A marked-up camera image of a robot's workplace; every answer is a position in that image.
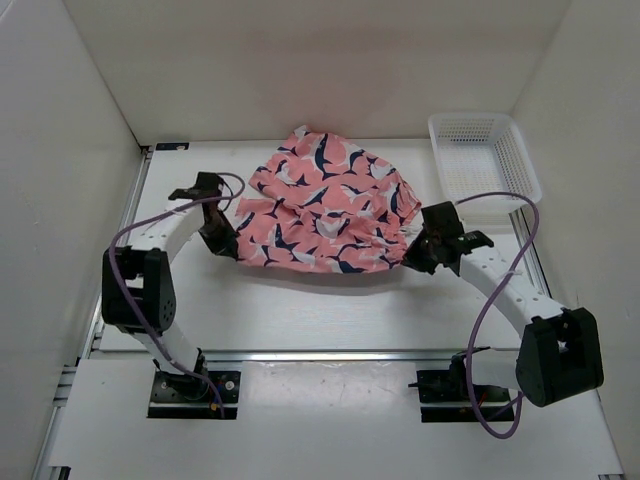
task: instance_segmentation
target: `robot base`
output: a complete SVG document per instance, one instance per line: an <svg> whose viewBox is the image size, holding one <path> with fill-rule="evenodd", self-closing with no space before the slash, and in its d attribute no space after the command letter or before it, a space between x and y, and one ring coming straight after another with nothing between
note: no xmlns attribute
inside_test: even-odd
<svg viewBox="0 0 640 480"><path fill-rule="evenodd" d="M422 423L477 422L466 392L459 383L452 381L449 370L420 370L418 381L409 385L417 387L420 396ZM482 403L480 410L491 422L513 421L513 408L499 415L511 400L505 388L475 385L475 395Z"/></svg>
<svg viewBox="0 0 640 480"><path fill-rule="evenodd" d="M235 420L238 416L237 404L240 394L240 372L210 371L209 378L218 387L224 407L224 420ZM214 400L210 392L200 398L185 398L174 388L167 385L162 372L156 371L149 398L147 418L192 418L222 420L220 409L212 404Z"/></svg>

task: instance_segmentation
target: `pink cloth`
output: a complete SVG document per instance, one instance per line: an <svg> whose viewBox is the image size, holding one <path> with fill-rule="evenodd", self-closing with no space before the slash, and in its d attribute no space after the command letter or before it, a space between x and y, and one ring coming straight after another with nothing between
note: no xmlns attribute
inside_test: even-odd
<svg viewBox="0 0 640 480"><path fill-rule="evenodd" d="M399 265L400 227L420 209L387 161L331 133L296 129L249 184L268 199L241 198L239 261L302 272L362 273Z"/></svg>

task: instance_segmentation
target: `white mesh basket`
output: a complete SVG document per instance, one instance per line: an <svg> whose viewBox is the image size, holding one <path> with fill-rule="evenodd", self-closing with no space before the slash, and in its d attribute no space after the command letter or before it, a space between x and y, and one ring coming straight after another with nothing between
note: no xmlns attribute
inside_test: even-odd
<svg viewBox="0 0 640 480"><path fill-rule="evenodd" d="M451 201L484 192L515 192L538 202L542 197L520 131L501 113L439 113L429 117L429 133L440 183ZM524 202L489 197L458 207L464 216L511 213Z"/></svg>

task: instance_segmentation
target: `white backdrop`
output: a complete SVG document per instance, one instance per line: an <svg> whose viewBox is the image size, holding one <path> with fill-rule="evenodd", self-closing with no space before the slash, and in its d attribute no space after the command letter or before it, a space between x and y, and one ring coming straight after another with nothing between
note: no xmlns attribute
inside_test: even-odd
<svg viewBox="0 0 640 480"><path fill-rule="evenodd" d="M141 144L510 112L569 0L65 0Z"/></svg>
<svg viewBox="0 0 640 480"><path fill-rule="evenodd" d="M640 478L640 3L574 2L515 118L543 187L536 246L552 292L598 319L600 389Z"/></svg>
<svg viewBox="0 0 640 480"><path fill-rule="evenodd" d="M30 478L139 161L62 2L11 2L0 16L0 478Z"/></svg>

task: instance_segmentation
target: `white platform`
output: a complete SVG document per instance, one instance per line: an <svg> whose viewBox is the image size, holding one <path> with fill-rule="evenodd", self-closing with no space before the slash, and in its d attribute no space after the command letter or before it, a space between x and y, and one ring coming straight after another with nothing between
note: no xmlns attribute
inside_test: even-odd
<svg viewBox="0 0 640 480"><path fill-rule="evenodd" d="M136 219L161 211L167 196L191 186L198 171L232 171L248 179L279 143L191 143L185 151L155 152ZM429 140L356 143L391 161L423 205L443 201ZM419 217L415 225L421 224ZM487 233L506 259L515 256L518 245L510 224ZM484 302L448 270L431 277L407 268L357 276L255 269L214 257L197 235L174 260L172 274L176 321L204 350L460 349ZM515 348L519 340L493 311L478 344ZM100 349L142 347L107 326Z"/></svg>
<svg viewBox="0 0 640 480"><path fill-rule="evenodd" d="M411 363L245 363L235 421L146 418L148 360L85 360L50 464L69 480L596 480L621 473L594 392L495 440L477 424L422 424Z"/></svg>

